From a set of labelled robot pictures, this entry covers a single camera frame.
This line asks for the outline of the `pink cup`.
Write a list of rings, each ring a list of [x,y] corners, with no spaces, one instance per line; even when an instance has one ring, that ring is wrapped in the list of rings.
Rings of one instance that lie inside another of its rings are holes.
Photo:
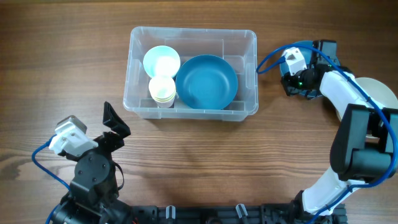
[[[169,101],[156,101],[159,108],[170,108],[174,105],[174,99]]]

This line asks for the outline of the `cream pale yellow cup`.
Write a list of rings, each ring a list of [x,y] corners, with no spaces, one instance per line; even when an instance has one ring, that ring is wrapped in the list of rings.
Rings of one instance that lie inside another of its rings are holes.
[[[151,97],[166,98],[174,95],[176,92],[175,82],[171,77],[156,76],[149,82],[149,92]]]

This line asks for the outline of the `cream beige plate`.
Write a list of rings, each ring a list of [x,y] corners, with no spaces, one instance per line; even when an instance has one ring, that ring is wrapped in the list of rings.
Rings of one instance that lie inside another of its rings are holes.
[[[372,98],[375,104],[383,108],[397,109],[397,97],[393,91],[378,80],[372,78],[355,78],[354,81],[361,89]],[[362,105],[372,108],[372,105],[366,102],[362,94],[355,89],[350,83],[343,83],[343,80],[335,82],[336,90],[331,88],[326,92],[326,97],[335,107],[338,119],[341,121],[348,104]]]

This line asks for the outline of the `light blue bowl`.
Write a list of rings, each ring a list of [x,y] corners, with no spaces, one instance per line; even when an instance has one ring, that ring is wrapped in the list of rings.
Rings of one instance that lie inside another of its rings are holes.
[[[150,78],[165,76],[173,78],[180,69],[180,56],[176,50],[166,45],[158,45],[147,51],[143,66]]]

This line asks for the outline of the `dark blue plate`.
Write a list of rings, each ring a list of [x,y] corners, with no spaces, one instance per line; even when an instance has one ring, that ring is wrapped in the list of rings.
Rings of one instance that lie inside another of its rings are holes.
[[[175,80],[181,100],[193,109],[223,110],[238,92],[238,78],[232,66],[215,55],[198,55],[187,60]]]
[[[318,49],[323,52],[335,65],[340,66],[340,61],[336,56],[337,43],[334,40],[303,40],[298,44],[300,51],[305,57],[308,68],[314,68],[321,77],[324,72],[331,70],[333,67],[320,54],[312,49]]]

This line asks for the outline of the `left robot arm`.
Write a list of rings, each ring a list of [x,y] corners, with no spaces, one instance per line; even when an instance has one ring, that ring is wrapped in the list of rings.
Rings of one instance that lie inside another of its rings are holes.
[[[57,124],[49,148],[76,164],[69,190],[50,217],[53,223],[132,222],[131,207],[118,199],[123,186],[116,171],[121,167],[112,158],[131,131],[108,102],[103,124],[110,130],[95,139],[86,136],[87,127],[76,116]]]

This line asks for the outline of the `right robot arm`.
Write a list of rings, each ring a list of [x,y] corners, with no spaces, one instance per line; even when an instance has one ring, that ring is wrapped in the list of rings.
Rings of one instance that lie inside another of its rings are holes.
[[[397,110],[376,101],[340,64],[335,41],[303,41],[280,51],[276,65],[286,94],[324,96],[341,117],[330,166],[311,187],[298,193],[290,204],[290,221],[339,223],[336,212],[342,201],[396,173]]]

